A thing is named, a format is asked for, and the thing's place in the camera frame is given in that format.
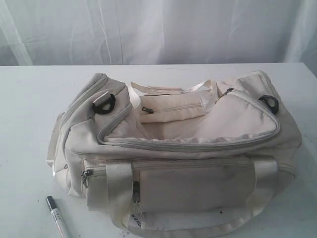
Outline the cream fabric duffel bag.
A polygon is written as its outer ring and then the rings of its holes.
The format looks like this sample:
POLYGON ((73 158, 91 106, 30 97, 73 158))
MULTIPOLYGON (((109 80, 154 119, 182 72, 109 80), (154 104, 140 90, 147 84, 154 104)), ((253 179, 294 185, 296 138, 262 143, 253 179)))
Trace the cream fabric duffel bag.
POLYGON ((260 214, 295 178, 300 131, 263 71, 194 87, 97 73, 55 123, 46 161, 68 195, 143 238, 212 238, 260 214), (169 231, 128 227, 169 213, 169 231))

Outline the silver black marker pen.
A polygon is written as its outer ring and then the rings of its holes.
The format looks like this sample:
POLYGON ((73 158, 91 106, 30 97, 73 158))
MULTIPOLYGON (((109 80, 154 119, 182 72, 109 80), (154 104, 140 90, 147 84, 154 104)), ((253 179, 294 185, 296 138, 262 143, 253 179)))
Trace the silver black marker pen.
POLYGON ((48 208, 50 210, 50 213, 52 215, 53 221, 57 227, 58 233, 61 238, 70 238, 71 235, 68 232, 68 229, 66 227, 66 223, 62 218, 61 212, 58 209, 56 202, 52 196, 46 197, 46 203, 48 205, 48 208))

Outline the white backdrop curtain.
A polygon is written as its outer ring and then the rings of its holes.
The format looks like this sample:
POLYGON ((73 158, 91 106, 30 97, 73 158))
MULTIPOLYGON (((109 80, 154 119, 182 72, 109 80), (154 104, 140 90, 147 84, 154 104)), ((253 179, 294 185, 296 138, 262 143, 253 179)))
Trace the white backdrop curtain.
POLYGON ((317 64, 314 0, 3 0, 1 65, 317 64))

